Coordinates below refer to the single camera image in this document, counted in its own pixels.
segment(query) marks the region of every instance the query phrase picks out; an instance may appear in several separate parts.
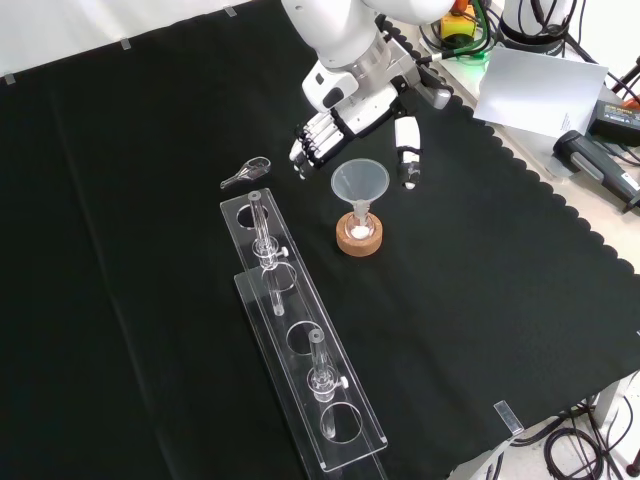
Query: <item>yellow device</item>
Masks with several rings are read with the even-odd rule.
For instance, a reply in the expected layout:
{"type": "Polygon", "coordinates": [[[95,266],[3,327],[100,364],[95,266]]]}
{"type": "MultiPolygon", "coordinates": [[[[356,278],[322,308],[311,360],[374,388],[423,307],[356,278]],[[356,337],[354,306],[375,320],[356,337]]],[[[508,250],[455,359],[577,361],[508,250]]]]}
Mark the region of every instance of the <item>yellow device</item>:
{"type": "MultiPolygon", "coordinates": [[[[473,5],[467,7],[466,13],[475,18],[473,5]]],[[[452,15],[448,13],[440,20],[440,35],[445,40],[450,40],[454,36],[464,35],[473,40],[476,34],[476,22],[469,20],[462,15],[452,15]]]]}

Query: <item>table leg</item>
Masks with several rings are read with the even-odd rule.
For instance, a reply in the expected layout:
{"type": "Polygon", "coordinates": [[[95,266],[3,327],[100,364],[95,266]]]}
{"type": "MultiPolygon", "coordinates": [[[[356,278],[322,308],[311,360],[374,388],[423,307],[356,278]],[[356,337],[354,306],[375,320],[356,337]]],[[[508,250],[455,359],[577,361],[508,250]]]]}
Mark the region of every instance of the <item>table leg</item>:
{"type": "Polygon", "coordinates": [[[596,409],[593,412],[598,428],[602,428],[605,423],[613,420],[613,417],[620,407],[622,397],[627,393],[630,380],[631,375],[618,382],[612,383],[600,392],[596,409]]]}
{"type": "Polygon", "coordinates": [[[470,462],[459,465],[447,480],[476,480],[480,478],[479,475],[489,468],[489,465],[498,461],[498,457],[504,453],[510,443],[511,439],[502,442],[495,450],[485,452],[470,462]]]}

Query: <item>white wall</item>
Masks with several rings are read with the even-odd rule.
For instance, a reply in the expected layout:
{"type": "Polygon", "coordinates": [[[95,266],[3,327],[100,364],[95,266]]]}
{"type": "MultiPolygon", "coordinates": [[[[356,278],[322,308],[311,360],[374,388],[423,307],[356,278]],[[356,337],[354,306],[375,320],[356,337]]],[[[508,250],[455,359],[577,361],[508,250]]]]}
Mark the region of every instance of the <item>white wall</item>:
{"type": "Polygon", "coordinates": [[[0,76],[249,0],[0,0],[0,76]]]}

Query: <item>white paper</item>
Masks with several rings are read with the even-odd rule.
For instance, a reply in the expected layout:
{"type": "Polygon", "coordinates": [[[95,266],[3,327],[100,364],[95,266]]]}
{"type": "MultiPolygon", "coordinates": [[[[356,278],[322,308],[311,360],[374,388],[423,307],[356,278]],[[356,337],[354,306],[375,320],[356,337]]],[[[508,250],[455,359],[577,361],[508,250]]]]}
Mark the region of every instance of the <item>white paper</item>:
{"type": "Polygon", "coordinates": [[[0,77],[246,1],[0,0],[0,77]]]}
{"type": "Polygon", "coordinates": [[[474,118],[554,138],[584,134],[608,68],[495,48],[474,118]]]}

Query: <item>glass funnel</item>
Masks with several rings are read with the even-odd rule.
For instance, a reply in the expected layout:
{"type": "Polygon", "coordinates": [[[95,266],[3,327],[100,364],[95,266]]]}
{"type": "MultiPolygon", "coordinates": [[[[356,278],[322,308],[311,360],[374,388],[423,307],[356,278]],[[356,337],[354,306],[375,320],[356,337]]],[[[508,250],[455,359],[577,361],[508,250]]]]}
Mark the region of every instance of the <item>glass funnel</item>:
{"type": "Polygon", "coordinates": [[[375,224],[369,215],[371,203],[389,187],[389,173],[378,162],[366,158],[349,160],[333,172],[331,188],[345,202],[353,205],[353,214],[345,223],[346,234],[355,240],[373,235],[375,224]]]}

